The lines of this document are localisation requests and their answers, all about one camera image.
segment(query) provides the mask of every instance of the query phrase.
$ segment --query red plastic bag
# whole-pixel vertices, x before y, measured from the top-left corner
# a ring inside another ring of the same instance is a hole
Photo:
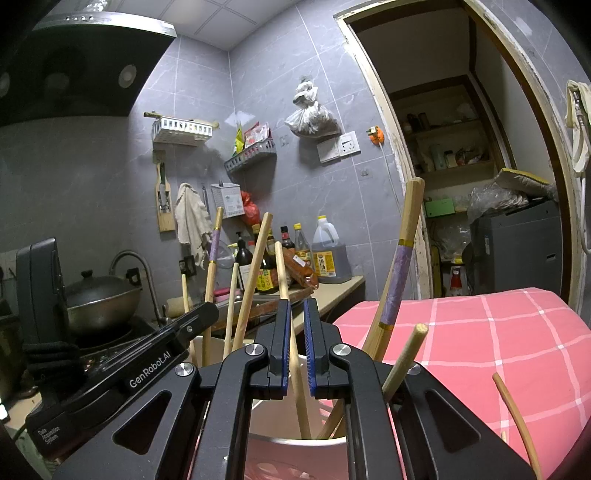
[[[244,204],[244,215],[242,215],[244,223],[248,226],[261,223],[261,212],[259,212],[258,207],[251,200],[251,194],[240,190],[240,195],[242,195],[242,203]]]

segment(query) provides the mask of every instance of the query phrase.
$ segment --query green box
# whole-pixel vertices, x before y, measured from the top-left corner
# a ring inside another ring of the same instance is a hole
[[[427,218],[441,217],[442,215],[456,213],[452,199],[425,202],[425,211],[427,212]]]

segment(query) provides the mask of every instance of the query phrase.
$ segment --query storage shelf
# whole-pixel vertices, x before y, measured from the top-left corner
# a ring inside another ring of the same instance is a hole
[[[455,134],[464,130],[478,128],[482,125],[479,119],[467,120],[458,124],[443,125],[421,132],[415,132],[405,135],[407,140],[422,140],[423,138],[439,137],[441,135]]]
[[[484,174],[489,174],[492,178],[492,170],[494,168],[494,161],[485,160],[469,165],[460,165],[452,168],[444,168],[443,170],[429,171],[426,173],[421,173],[418,176],[425,180],[425,182],[429,180],[456,177],[460,175],[482,176]]]

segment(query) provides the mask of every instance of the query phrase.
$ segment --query door frame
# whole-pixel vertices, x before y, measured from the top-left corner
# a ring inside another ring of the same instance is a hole
[[[376,0],[337,13],[335,20],[367,81],[385,125],[398,174],[405,182],[415,177],[413,164],[402,129],[394,114],[388,92],[379,78],[367,52],[353,30],[390,22],[424,12],[463,8],[493,41],[509,68],[518,79],[538,122],[558,190],[563,239],[563,272],[561,298],[575,311],[580,311],[584,287],[586,257],[579,245],[577,221],[580,184],[570,167],[571,146],[564,124],[550,93],[524,49],[497,17],[479,0]],[[421,213],[415,237],[417,254],[417,290],[420,299],[433,296],[431,255],[424,212]]]

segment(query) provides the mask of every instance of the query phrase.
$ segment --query wooden stick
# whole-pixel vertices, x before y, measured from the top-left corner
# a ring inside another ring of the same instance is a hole
[[[183,309],[187,313],[189,311],[189,294],[187,292],[187,276],[181,275],[181,285],[183,286]],[[197,354],[195,353],[195,345],[193,342],[189,343],[189,355],[191,362],[197,365]]]
[[[429,327],[424,323],[417,323],[414,326],[410,336],[400,356],[396,360],[396,363],[390,370],[390,373],[386,377],[386,381],[382,385],[382,393],[384,394],[384,400],[389,402],[396,393],[396,390],[402,384],[404,377],[408,370],[413,366],[414,359],[416,358],[418,351],[423,344],[425,337],[429,333]]]
[[[501,376],[495,372],[492,374],[492,379],[495,381],[496,389],[499,391],[499,394],[501,395],[503,402],[505,402],[507,410],[509,410],[511,417],[513,417],[513,421],[517,426],[519,435],[521,435],[521,440],[525,445],[525,451],[527,452],[527,456],[530,459],[530,465],[535,473],[535,477],[537,478],[537,480],[542,480],[542,470],[540,468],[538,454],[535,452],[535,446],[534,442],[531,439],[530,431],[527,429],[527,425],[525,424],[525,421],[521,416],[521,413],[519,413],[517,404],[513,400],[513,397],[511,397],[511,394],[509,393],[509,390],[507,389],[505,383],[501,379]]]
[[[402,302],[402,293],[408,277],[408,269],[413,254],[414,236],[417,231],[418,217],[421,214],[423,205],[423,192],[425,181],[423,179],[412,179],[406,184],[406,195],[404,196],[404,210],[402,211],[402,222],[400,225],[400,234],[398,235],[398,248],[394,253],[390,274],[382,297],[380,298],[378,310],[374,316],[374,321],[369,328],[369,332],[363,343],[363,351],[373,360],[381,362],[386,354],[386,348],[394,330],[394,323],[398,316],[400,303]],[[318,440],[326,440],[330,437],[332,428],[340,422],[343,405],[342,400],[338,400],[335,408],[326,420]]]
[[[232,279],[230,280],[230,299],[228,300],[228,315],[226,316],[226,336],[223,340],[223,357],[232,351],[232,326],[234,320],[234,299],[236,297],[236,282],[238,280],[238,262],[234,262]]]
[[[256,278],[258,277],[258,273],[261,268],[262,255],[267,245],[267,235],[269,235],[272,220],[273,215],[269,212],[262,216],[261,229],[259,230],[259,236],[256,239],[255,252],[252,256],[251,269],[248,273],[246,285],[244,285],[242,305],[240,305],[240,313],[238,314],[238,324],[236,325],[236,334],[234,335],[234,344],[232,346],[232,351],[241,348],[242,342],[244,341],[244,333],[246,332],[248,315],[251,312],[252,296],[254,295],[256,287]]]
[[[288,300],[290,294],[287,287],[287,276],[285,274],[285,261],[283,260],[283,250],[281,242],[275,242],[275,259],[277,261],[277,278],[279,279],[279,297]],[[302,440],[310,440],[310,421],[308,420],[308,409],[306,406],[306,391],[304,390],[304,380],[301,376],[300,357],[297,353],[296,331],[291,319],[290,312],[290,373],[291,385],[295,395],[295,409],[297,411],[297,420],[300,425],[300,434]]]
[[[212,247],[209,251],[209,266],[207,267],[207,281],[205,284],[205,301],[213,303],[213,290],[216,284],[216,260],[217,248],[220,242],[220,231],[222,229],[223,207],[218,207],[216,212],[216,222],[213,225],[212,232]],[[206,367],[209,365],[209,352],[212,343],[212,328],[208,328],[203,332],[203,341],[201,344],[201,365]]]

